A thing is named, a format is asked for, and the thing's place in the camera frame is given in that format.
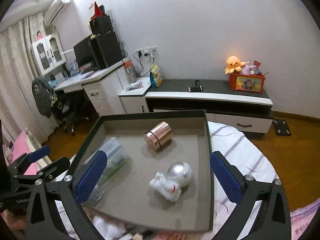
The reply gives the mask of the pink blanket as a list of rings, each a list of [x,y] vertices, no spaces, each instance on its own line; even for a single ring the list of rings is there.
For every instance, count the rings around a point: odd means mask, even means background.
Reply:
[[[4,160],[7,166],[18,159],[21,155],[34,152],[41,148],[41,144],[27,129],[23,130],[16,140],[11,143],[11,147],[6,144],[2,146]]]

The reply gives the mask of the beige window curtain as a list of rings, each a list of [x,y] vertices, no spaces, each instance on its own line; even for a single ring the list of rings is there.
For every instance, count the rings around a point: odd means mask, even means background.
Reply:
[[[41,12],[1,33],[1,121],[13,139],[27,128],[43,143],[59,123],[39,113],[31,90],[32,81],[40,76],[31,53],[38,32],[45,33]]]

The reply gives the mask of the clear plastic swab box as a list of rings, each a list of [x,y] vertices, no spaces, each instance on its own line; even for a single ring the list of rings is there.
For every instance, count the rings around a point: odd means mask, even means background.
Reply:
[[[114,176],[131,158],[127,155],[124,146],[114,137],[106,139],[98,148],[107,155],[107,165],[97,184],[95,185],[89,199],[85,204],[95,206],[105,193],[105,184]]]

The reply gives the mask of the black office chair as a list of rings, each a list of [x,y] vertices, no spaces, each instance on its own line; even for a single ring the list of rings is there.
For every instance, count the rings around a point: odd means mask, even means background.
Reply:
[[[87,102],[82,92],[65,93],[62,91],[52,91],[52,115],[63,126],[64,132],[70,130],[71,135],[75,135],[75,128],[81,121],[88,121]]]

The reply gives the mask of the dark jacket on chair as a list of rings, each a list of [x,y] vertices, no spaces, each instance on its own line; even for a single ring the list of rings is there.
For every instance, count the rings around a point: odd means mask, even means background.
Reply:
[[[52,115],[52,109],[59,104],[59,100],[54,89],[42,77],[36,77],[33,80],[31,89],[39,113],[50,118]]]

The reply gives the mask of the striped white bed quilt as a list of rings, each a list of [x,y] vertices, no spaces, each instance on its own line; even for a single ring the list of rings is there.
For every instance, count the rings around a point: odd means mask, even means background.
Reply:
[[[93,126],[65,176],[66,185],[116,138],[129,157],[104,185],[96,210],[123,223],[165,232],[215,231],[215,239],[290,239],[291,222],[281,181],[272,165],[235,128],[210,123],[202,111],[103,116]],[[176,162],[192,169],[189,187],[171,203],[149,187]]]

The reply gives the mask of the white computer desk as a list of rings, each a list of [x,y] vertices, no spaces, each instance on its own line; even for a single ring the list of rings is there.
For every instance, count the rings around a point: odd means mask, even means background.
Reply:
[[[57,85],[55,91],[71,93],[84,90],[99,116],[126,114],[119,94],[129,84],[125,58],[114,65],[85,74],[77,74]]]

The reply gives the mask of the white astronaut figurine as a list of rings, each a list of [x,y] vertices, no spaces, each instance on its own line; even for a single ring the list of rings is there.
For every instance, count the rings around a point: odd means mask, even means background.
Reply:
[[[167,170],[167,174],[157,172],[149,182],[149,187],[158,192],[170,202],[177,202],[182,189],[189,185],[193,179],[193,170],[188,163],[173,163]]]

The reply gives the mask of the black computer monitor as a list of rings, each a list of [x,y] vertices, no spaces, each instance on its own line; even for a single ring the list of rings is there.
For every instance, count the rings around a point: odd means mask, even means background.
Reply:
[[[91,46],[91,37],[88,36],[78,44],[74,46],[74,53],[76,62],[79,67],[83,67],[86,64],[91,64],[94,69],[97,69],[97,65],[94,59],[94,51]]]

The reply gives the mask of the orange cap water bottle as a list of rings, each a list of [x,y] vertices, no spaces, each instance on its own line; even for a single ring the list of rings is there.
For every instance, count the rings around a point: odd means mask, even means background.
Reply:
[[[132,65],[131,61],[125,61],[124,62],[125,70],[127,73],[127,78],[129,80],[129,83],[134,83],[137,81],[137,76],[135,72],[135,68]]]

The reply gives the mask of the white air conditioner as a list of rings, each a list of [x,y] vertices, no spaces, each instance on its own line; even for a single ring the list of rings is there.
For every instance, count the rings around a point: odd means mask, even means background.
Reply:
[[[58,16],[71,3],[71,0],[54,0],[43,17],[45,26],[50,26]]]

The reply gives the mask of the black speaker box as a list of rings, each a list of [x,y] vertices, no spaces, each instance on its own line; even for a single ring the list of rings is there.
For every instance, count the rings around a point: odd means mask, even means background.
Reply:
[[[108,15],[98,16],[89,22],[93,35],[113,31],[112,22]]]

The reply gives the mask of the black handheld massager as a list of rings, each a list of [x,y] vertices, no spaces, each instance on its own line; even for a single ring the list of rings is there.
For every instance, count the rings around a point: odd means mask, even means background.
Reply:
[[[203,86],[201,85],[199,80],[195,80],[195,85],[188,88],[188,92],[201,92],[203,91]]]

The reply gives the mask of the orange octopus plush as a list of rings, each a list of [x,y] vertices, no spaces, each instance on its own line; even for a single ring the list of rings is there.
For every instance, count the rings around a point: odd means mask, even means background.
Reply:
[[[245,61],[240,61],[240,59],[236,56],[230,56],[226,60],[226,68],[225,68],[225,75],[233,74],[234,72],[241,72],[242,68],[247,63]]]

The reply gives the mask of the white wall socket strip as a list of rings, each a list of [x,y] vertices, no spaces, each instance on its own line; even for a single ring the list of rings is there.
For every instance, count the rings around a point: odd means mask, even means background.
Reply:
[[[141,49],[137,49],[137,53],[140,56],[154,56],[157,53],[157,46],[150,46]]]

